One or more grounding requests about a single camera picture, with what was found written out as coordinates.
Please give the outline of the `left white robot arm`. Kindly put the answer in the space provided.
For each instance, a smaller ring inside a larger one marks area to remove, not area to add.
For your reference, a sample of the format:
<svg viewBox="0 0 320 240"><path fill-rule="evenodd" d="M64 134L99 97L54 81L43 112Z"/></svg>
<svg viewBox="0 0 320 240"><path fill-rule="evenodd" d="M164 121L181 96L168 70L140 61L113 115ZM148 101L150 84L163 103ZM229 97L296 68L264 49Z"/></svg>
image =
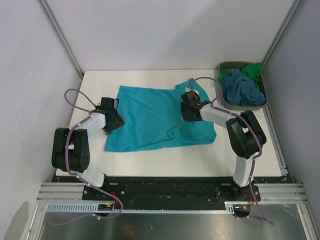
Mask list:
<svg viewBox="0 0 320 240"><path fill-rule="evenodd" d="M88 186L94 186L93 194L100 200L110 196L111 188L104 184L105 175L91 163L89 140L99 131L108 136L125 125L118 113L118 105L119 99L103 97L85 119L69 128L57 128L54 132L52 166Z"/></svg>

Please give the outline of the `teal t-shirt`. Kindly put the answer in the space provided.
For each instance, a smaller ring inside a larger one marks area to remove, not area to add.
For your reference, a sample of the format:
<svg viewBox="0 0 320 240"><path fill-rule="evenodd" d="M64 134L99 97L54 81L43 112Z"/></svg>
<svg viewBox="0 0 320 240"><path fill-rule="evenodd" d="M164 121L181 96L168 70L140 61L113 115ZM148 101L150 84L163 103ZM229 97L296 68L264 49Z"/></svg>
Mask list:
<svg viewBox="0 0 320 240"><path fill-rule="evenodd" d="M117 111L124 125L107 136L104 150L126 153L212 144L217 137L212 122L183 121L181 96L187 87L202 101L209 99L193 78L173 89L120 86Z"/></svg>

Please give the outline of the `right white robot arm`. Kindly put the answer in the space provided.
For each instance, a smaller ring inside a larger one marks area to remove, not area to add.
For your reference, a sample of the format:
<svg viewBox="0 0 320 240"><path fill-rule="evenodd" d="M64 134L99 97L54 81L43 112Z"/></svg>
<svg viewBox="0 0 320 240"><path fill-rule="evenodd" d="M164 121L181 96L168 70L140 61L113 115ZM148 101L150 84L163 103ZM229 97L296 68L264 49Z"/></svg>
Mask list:
<svg viewBox="0 0 320 240"><path fill-rule="evenodd" d="M233 152L236 154L231 196L242 201L249 194L248 185L252 183L255 161L262 155L267 142L255 114L251 110L235 113L218 107L209 100L201 101L194 90L182 96L181 115L186 122L211 122L226 129Z"/></svg>

